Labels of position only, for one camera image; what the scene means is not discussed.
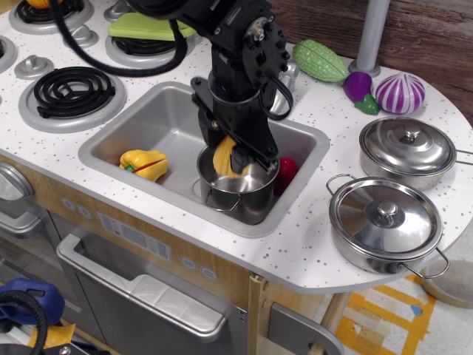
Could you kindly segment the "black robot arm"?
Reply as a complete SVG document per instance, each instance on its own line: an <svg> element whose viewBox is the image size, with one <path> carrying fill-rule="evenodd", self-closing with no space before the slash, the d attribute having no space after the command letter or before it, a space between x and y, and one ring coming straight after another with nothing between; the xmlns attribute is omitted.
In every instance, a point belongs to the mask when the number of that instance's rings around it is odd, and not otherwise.
<svg viewBox="0 0 473 355"><path fill-rule="evenodd" d="M258 163L276 170L278 148L268 120L276 93L293 104L290 90L280 81L290 55L286 35L274 21L268 1L131 1L139 13L178 20L211 42L208 78L191 80L193 100L199 107L200 129L210 149L226 136L236 146L231 168L242 170Z"/></svg>

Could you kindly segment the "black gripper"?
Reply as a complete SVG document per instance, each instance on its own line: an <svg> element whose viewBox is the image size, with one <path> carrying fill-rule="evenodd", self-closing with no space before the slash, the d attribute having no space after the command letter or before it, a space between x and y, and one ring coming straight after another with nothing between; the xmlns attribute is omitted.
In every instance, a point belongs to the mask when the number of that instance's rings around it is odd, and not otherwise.
<svg viewBox="0 0 473 355"><path fill-rule="evenodd" d="M286 36L271 16L244 16L220 22L211 40L212 68L208 79L191 79L192 101L206 145L216 149L229 136L232 172L242 174L257 164L266 174L276 169L278 148L269 120L289 114L270 113L276 91L293 107L293 96L279 80L290 58Z"/></svg>

